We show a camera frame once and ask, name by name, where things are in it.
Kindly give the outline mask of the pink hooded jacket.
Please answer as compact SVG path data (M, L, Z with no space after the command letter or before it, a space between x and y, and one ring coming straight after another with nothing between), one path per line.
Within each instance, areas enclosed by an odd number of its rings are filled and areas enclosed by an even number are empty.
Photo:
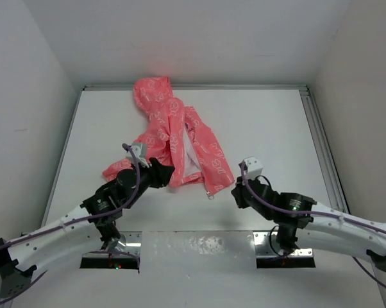
M223 150L194 107L177 98L168 77L143 78L133 86L136 106L149 124L136 142L147 146L147 157L174 167L170 187L202 183L215 195L234 182Z

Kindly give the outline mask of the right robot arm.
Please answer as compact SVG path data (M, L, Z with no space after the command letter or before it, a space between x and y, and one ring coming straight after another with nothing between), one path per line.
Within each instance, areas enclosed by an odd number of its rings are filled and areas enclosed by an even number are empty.
M331 209L294 192L277 192L258 178L238 178L232 190L237 207L251 208L276 224L270 246L278 256L317 249L371 262L386 273L386 223Z

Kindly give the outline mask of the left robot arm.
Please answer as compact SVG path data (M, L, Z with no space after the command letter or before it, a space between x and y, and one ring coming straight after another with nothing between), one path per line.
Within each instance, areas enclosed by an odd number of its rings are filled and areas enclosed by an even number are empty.
M120 171L60 219L18 238L0 237L0 304L19 296L57 263L103 250L119 239L115 226L148 188L169 184L175 168L151 158Z

